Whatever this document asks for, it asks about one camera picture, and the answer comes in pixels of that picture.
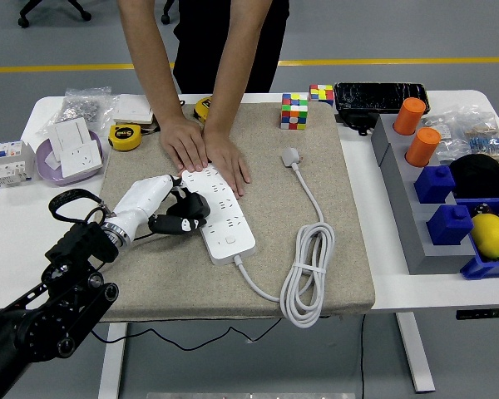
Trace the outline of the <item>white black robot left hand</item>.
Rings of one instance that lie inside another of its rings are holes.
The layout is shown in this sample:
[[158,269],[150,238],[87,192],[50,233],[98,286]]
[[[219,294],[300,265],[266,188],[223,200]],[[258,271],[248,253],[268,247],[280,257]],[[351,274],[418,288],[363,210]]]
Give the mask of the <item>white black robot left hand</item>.
[[181,178],[156,176],[135,182],[102,228],[129,244],[139,226],[154,234],[182,235],[205,224],[210,207],[204,196],[191,192]]

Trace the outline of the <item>person's right hand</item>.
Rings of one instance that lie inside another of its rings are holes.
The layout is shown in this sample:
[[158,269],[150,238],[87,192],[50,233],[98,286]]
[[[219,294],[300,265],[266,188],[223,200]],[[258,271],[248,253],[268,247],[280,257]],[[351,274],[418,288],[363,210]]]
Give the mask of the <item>person's right hand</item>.
[[202,171],[208,165],[200,126],[184,116],[173,116],[160,123],[161,146],[179,172]]

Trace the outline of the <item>person's left hand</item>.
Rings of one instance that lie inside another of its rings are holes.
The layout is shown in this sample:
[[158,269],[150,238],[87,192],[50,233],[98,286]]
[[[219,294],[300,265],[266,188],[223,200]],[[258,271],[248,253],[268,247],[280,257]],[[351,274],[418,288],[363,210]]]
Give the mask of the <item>person's left hand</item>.
[[220,172],[237,199],[245,195],[245,186],[251,182],[250,169],[228,133],[203,130],[204,157]]

